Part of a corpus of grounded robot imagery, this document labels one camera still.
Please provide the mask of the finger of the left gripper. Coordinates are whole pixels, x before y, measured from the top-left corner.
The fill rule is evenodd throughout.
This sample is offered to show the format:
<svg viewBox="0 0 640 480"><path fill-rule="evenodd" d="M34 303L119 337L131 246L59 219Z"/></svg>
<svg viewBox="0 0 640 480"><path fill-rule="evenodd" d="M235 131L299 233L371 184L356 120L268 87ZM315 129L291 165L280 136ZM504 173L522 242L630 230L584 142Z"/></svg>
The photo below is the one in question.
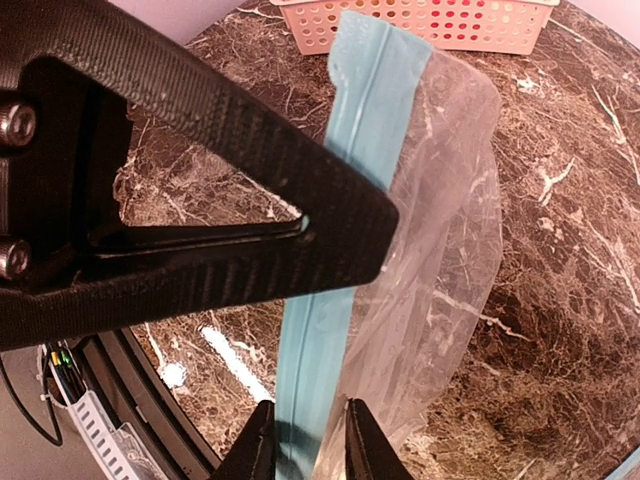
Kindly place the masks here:
<svg viewBox="0 0 640 480"><path fill-rule="evenodd" d="M394 226L133 255L70 252L1 287L4 351L208 309L372 282Z"/></svg>
<svg viewBox="0 0 640 480"><path fill-rule="evenodd" d="M307 239L390 239L382 190L181 46L105 1L5 1L1 85L42 101L56 60L144 108L310 218Z"/></svg>

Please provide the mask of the zip bag with blue zipper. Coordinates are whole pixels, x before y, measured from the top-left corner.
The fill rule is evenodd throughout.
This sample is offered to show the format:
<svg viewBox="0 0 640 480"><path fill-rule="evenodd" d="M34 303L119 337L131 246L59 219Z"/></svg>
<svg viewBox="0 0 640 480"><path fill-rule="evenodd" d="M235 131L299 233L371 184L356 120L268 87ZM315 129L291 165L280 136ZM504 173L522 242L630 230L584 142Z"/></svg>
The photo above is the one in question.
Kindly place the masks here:
<svg viewBox="0 0 640 480"><path fill-rule="evenodd" d="M285 304L279 479L345 477L351 398L399 447L458 367L502 258L491 80L356 12L341 17L328 70L325 144L387 191L400 220L373 283Z"/></svg>

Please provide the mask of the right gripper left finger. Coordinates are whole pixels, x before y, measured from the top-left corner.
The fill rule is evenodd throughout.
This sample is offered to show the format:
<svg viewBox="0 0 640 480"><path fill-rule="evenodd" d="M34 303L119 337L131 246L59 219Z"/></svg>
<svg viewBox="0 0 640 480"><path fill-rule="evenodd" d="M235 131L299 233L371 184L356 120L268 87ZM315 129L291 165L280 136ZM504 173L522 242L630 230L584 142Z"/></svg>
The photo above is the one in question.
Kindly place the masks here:
<svg viewBox="0 0 640 480"><path fill-rule="evenodd" d="M275 405L261 401L212 474L213 480L273 480L276 467Z"/></svg>

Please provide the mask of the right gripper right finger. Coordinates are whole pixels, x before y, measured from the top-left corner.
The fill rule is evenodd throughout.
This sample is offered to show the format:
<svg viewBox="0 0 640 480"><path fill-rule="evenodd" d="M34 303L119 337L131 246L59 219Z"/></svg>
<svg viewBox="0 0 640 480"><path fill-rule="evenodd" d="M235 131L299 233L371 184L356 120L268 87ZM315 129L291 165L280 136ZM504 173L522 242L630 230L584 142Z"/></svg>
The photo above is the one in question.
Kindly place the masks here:
<svg viewBox="0 0 640 480"><path fill-rule="evenodd" d="M361 399L347 406L345 473L349 480L413 480Z"/></svg>

